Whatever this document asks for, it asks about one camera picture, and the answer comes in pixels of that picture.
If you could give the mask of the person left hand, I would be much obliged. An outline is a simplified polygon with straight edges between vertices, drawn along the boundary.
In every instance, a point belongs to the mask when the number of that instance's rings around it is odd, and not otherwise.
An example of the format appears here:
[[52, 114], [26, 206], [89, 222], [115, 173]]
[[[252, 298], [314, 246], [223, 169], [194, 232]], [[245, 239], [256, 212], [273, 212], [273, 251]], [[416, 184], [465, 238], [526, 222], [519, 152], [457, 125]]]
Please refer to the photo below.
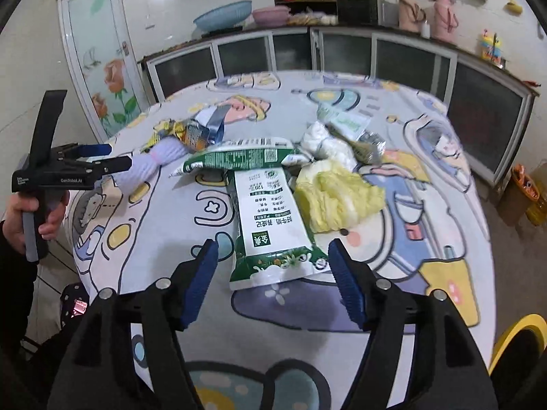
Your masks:
[[[41, 236], [45, 241], [55, 240], [68, 203], [69, 192], [65, 191], [56, 206], [48, 211], [46, 218], [38, 227], [38, 231], [34, 232], [34, 235]], [[8, 199], [2, 234], [10, 246], [21, 255], [26, 252], [25, 222], [32, 218], [39, 206], [39, 201], [36, 198], [20, 193], [14, 193]]]

